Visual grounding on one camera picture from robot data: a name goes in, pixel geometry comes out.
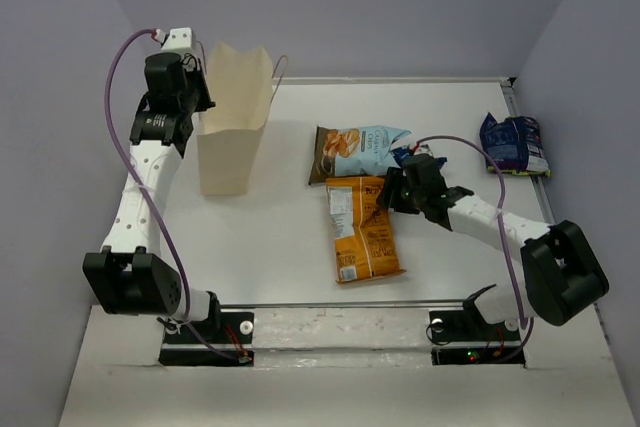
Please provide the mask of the blue white snack pack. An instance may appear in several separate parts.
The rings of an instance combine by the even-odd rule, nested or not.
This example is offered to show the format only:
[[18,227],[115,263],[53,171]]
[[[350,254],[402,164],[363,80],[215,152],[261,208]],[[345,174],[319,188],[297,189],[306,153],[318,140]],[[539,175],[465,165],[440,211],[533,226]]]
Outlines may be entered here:
[[426,142],[414,142],[395,147],[391,150],[391,154],[399,167],[403,165],[406,159],[420,155],[433,157],[436,160],[439,169],[441,169],[447,162],[446,157],[436,157]]

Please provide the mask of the light blue cassava chips bag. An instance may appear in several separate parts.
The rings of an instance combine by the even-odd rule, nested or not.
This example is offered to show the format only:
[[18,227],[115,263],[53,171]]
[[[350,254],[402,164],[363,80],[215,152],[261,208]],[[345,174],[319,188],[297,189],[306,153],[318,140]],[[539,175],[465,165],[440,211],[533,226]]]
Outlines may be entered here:
[[382,125],[318,126],[308,184],[322,184],[331,178],[384,176],[390,167],[398,166],[392,153],[394,144],[410,134],[409,130]]

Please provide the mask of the brown paper bag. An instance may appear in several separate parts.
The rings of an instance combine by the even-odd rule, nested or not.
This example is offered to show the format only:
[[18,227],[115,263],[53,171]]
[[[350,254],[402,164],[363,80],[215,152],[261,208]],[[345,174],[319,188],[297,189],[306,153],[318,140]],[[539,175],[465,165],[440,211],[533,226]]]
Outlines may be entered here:
[[237,51],[218,43],[205,80],[216,106],[199,115],[197,157],[204,196],[240,196],[262,140],[271,105],[289,64],[262,47]]

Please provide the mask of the orange chips bag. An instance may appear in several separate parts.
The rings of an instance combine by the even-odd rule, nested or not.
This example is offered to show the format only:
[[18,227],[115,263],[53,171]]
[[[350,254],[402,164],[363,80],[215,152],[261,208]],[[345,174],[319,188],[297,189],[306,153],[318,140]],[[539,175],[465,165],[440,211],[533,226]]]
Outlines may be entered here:
[[339,284],[405,272],[400,265],[388,210],[377,202],[383,187],[384,180],[374,176],[330,178],[326,182]]

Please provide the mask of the dark blue purple snack bag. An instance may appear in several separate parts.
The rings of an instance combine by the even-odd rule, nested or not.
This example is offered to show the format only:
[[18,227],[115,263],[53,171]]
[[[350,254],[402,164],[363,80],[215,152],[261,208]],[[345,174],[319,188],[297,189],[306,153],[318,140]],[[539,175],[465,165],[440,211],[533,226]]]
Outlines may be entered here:
[[498,122],[488,113],[481,124],[482,149],[503,172],[516,176],[550,177],[539,123],[532,117],[507,117]]

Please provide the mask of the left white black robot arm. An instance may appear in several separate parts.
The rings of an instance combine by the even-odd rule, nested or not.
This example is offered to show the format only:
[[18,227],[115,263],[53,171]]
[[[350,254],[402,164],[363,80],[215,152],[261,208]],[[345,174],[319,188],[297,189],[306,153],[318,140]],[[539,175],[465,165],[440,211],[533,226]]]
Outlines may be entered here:
[[151,315],[209,342],[221,330],[217,296],[190,286],[164,211],[194,127],[212,107],[202,66],[191,53],[146,58],[147,90],[136,109],[130,145],[114,145],[128,171],[114,223],[82,271],[108,314]]

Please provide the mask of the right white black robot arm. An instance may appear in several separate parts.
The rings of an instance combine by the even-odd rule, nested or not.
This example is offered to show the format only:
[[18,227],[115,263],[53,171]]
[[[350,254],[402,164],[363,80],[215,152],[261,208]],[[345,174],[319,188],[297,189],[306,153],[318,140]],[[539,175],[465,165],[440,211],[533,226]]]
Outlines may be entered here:
[[464,300],[460,326],[470,338],[482,339],[511,320],[540,318],[562,326],[609,292],[608,278],[576,223],[529,220],[467,188],[450,187],[428,154],[389,168],[377,202],[398,213],[421,214],[502,252],[509,268],[521,266],[521,279],[483,287]]

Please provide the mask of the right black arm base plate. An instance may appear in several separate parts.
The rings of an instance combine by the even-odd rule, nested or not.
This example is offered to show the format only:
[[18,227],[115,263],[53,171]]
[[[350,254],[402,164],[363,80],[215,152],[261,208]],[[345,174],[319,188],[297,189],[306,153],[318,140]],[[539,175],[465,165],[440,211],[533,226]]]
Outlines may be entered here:
[[518,330],[474,320],[464,310],[430,311],[425,335],[434,366],[526,364]]

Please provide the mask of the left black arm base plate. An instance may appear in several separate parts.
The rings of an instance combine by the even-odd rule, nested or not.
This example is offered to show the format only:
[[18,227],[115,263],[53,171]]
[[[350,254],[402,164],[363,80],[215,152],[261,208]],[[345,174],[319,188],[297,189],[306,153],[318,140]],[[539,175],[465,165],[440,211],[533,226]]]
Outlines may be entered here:
[[255,314],[252,310],[223,309],[221,325],[207,322],[191,327],[163,321],[158,361],[166,367],[252,367]]

